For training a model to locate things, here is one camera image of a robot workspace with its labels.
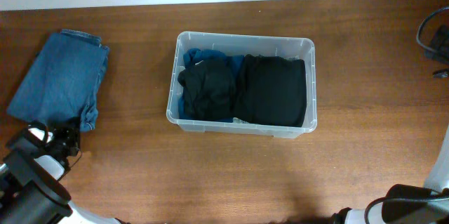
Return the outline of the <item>dark blue jeans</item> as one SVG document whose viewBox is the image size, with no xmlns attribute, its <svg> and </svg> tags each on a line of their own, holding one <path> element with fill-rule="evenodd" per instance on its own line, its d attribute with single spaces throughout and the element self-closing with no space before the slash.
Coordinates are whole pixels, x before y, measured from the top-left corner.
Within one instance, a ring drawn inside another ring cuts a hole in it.
<svg viewBox="0 0 449 224">
<path fill-rule="evenodd" d="M 108 57 L 109 47 L 100 37 L 71 29 L 52 33 L 15 92 L 7 114 L 47 126 L 74 122 L 82 132 L 93 130 Z"/>
</svg>

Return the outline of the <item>navy blue garment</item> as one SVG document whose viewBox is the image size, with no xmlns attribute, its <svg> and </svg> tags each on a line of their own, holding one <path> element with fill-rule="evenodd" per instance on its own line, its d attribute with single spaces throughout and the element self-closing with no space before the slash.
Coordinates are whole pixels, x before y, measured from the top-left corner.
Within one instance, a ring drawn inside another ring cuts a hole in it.
<svg viewBox="0 0 449 224">
<path fill-rule="evenodd" d="M 198 62 L 201 62 L 202 60 L 207 59 L 224 60 L 227 66 L 230 67 L 236 81 L 236 78 L 239 74 L 239 70 L 243 63 L 244 56 L 243 55 L 227 56 L 223 52 L 217 50 L 210 50 L 210 49 L 201 50 L 199 48 L 191 48 L 183 55 L 182 58 L 184 59 L 185 68 L 195 65 Z"/>
</svg>

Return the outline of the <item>black garment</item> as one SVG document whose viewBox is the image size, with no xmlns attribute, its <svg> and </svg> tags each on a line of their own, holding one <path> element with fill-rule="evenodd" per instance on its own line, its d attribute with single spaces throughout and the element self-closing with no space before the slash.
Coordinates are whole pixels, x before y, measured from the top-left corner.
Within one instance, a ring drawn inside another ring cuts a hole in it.
<svg viewBox="0 0 449 224">
<path fill-rule="evenodd" d="M 182 87 L 181 119 L 231 121 L 236 81 L 224 60 L 207 59 L 186 67 L 177 78 Z"/>
</svg>

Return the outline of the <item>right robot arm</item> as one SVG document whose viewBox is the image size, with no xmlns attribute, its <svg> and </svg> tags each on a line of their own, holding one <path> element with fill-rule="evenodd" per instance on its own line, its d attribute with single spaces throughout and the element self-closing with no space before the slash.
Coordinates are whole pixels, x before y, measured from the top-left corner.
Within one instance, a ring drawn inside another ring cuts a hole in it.
<svg viewBox="0 0 449 224">
<path fill-rule="evenodd" d="M 448 134 L 422 187 L 396 184 L 365 209 L 346 208 L 334 213 L 330 223 L 447 223 Z"/>
</svg>

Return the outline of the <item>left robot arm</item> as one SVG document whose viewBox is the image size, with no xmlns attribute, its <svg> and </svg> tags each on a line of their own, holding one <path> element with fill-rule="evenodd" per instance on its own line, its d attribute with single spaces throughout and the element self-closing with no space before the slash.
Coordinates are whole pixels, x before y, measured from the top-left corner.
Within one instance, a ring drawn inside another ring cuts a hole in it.
<svg viewBox="0 0 449 224">
<path fill-rule="evenodd" d="M 1 163 L 1 222 L 28 224 L 122 224 L 78 207 L 60 183 L 81 157 L 80 131 L 33 121 L 7 143 Z"/>
</svg>

